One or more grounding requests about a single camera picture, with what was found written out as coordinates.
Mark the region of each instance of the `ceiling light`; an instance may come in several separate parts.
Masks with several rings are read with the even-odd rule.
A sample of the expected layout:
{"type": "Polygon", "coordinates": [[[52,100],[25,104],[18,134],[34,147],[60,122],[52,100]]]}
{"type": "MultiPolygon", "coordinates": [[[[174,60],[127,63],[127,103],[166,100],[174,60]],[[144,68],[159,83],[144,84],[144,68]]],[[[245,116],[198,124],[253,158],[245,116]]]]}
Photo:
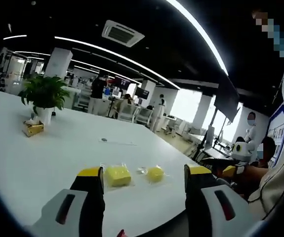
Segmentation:
{"type": "Polygon", "coordinates": [[[19,38],[19,37],[26,37],[26,36],[27,36],[27,35],[10,36],[10,37],[3,38],[3,40],[13,39],[13,38],[19,38]]]}
{"type": "Polygon", "coordinates": [[[162,75],[159,75],[158,73],[154,72],[153,70],[151,70],[151,69],[149,69],[149,68],[147,68],[147,67],[145,67],[145,66],[143,66],[143,65],[141,65],[141,64],[139,64],[139,63],[137,63],[137,62],[135,62],[135,61],[133,61],[133,60],[131,60],[131,59],[129,59],[129,58],[127,58],[127,57],[124,57],[124,56],[122,56],[122,55],[120,55],[120,54],[118,54],[118,53],[115,53],[115,52],[113,52],[113,51],[110,51],[110,50],[108,50],[108,49],[105,49],[105,48],[96,46],[96,45],[94,45],[94,44],[82,42],[82,41],[75,40],[75,39],[68,39],[68,38],[57,37],[57,36],[55,36],[55,39],[58,39],[58,40],[67,40],[67,41],[71,41],[71,42],[75,42],[75,43],[81,43],[81,44],[87,45],[87,46],[89,46],[89,47],[94,47],[94,48],[96,48],[96,49],[100,49],[100,50],[102,50],[102,51],[105,51],[105,52],[108,52],[108,53],[110,53],[110,54],[113,54],[113,55],[115,55],[115,56],[118,56],[118,57],[120,57],[120,58],[122,58],[122,59],[124,59],[124,60],[126,60],[126,61],[129,61],[129,62],[131,62],[131,63],[133,63],[133,64],[135,64],[135,65],[137,65],[137,66],[139,66],[139,67],[141,67],[141,68],[143,68],[143,69],[149,71],[150,73],[155,74],[156,76],[160,77],[160,78],[163,79],[164,81],[166,81],[166,82],[168,82],[169,84],[171,84],[171,85],[173,85],[174,87],[176,87],[178,90],[180,89],[179,86],[177,86],[176,84],[172,83],[170,80],[164,78],[162,75]]]}
{"type": "Polygon", "coordinates": [[[37,57],[28,57],[28,58],[34,58],[34,59],[44,60],[43,58],[37,58],[37,57]]]}
{"type": "Polygon", "coordinates": [[[46,54],[46,53],[35,53],[35,52],[27,52],[27,51],[15,51],[15,53],[32,53],[32,54],[51,56],[50,54],[46,54]]]}
{"type": "Polygon", "coordinates": [[[207,45],[210,47],[212,53],[214,54],[214,57],[216,58],[217,62],[219,63],[221,69],[228,75],[226,67],[222,61],[222,58],[217,51],[216,47],[214,46],[212,40],[207,35],[205,30],[202,28],[202,26],[199,24],[199,22],[188,12],[187,9],[185,9],[177,0],[166,0],[168,3],[170,3],[174,8],[176,8],[184,17],[188,19],[188,21],[197,29],[197,31],[200,33],[202,38],[205,40],[207,45]]]}
{"type": "Polygon", "coordinates": [[[82,68],[82,67],[80,67],[80,66],[76,66],[76,65],[75,65],[75,68],[80,68],[80,69],[84,69],[84,70],[91,71],[91,72],[93,72],[93,73],[97,73],[97,74],[99,74],[99,72],[94,71],[94,70],[91,70],[91,69],[88,69],[88,68],[82,68]]]}
{"type": "Polygon", "coordinates": [[[88,66],[91,66],[91,67],[94,67],[94,68],[98,68],[98,69],[100,69],[100,70],[104,70],[104,71],[106,71],[106,72],[109,72],[109,73],[118,75],[118,76],[120,76],[120,77],[126,78],[126,79],[128,79],[128,80],[131,80],[131,81],[133,81],[133,82],[135,82],[135,83],[140,84],[138,81],[135,81],[135,80],[133,80],[133,79],[131,79],[131,78],[125,77],[125,76],[123,76],[123,75],[121,75],[121,74],[112,72],[112,71],[110,71],[110,70],[107,70],[107,69],[104,69],[104,68],[100,68],[100,67],[94,66],[94,65],[92,65],[92,64],[88,64],[88,63],[84,63],[84,62],[81,62],[81,61],[77,61],[77,60],[74,60],[74,59],[72,59],[71,61],[76,62],[76,63],[82,63],[82,64],[85,64],[85,65],[88,65],[88,66]]]}

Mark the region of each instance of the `white flower pot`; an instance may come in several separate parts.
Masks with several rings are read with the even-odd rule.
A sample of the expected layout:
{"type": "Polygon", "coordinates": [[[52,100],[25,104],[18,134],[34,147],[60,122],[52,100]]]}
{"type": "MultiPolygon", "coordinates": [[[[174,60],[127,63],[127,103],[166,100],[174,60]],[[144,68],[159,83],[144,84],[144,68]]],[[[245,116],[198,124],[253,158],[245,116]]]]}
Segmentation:
{"type": "Polygon", "coordinates": [[[44,124],[44,125],[50,125],[51,123],[51,118],[52,118],[52,112],[54,111],[54,108],[40,108],[37,107],[36,108],[37,111],[37,115],[40,118],[40,121],[44,124]]]}

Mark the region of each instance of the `yellow sponge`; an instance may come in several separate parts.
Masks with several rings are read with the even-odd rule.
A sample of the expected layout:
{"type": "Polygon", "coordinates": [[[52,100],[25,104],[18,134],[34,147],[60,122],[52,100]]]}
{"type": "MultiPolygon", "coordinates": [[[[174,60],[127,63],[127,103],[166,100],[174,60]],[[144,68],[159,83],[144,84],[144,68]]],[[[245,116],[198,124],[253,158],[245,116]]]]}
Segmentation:
{"type": "Polygon", "coordinates": [[[152,167],[148,169],[147,179],[151,183],[156,183],[161,181],[163,178],[163,170],[160,167],[152,167]]]}
{"type": "Polygon", "coordinates": [[[105,177],[112,187],[125,186],[131,182],[131,175],[125,166],[109,166],[105,177]]]}

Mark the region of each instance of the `black shirt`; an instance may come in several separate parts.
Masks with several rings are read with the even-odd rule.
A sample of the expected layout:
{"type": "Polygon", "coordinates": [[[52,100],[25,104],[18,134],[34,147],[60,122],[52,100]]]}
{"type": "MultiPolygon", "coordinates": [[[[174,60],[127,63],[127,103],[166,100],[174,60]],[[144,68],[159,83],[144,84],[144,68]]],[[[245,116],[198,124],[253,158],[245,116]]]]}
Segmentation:
{"type": "Polygon", "coordinates": [[[105,80],[95,79],[91,84],[91,98],[102,99],[103,88],[107,86],[105,80]]]}

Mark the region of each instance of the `green leaves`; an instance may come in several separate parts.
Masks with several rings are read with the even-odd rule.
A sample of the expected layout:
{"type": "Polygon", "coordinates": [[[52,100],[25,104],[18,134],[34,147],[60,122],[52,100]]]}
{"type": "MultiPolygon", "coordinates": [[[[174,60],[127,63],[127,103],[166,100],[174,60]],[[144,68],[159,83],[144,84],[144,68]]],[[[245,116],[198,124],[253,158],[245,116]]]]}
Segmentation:
{"type": "Polygon", "coordinates": [[[34,107],[57,107],[62,110],[65,102],[64,97],[70,97],[69,92],[61,88],[66,86],[66,84],[59,77],[43,78],[40,75],[36,75],[34,78],[27,79],[24,86],[25,90],[19,93],[24,105],[24,99],[26,99],[27,104],[33,102],[34,107]]]}

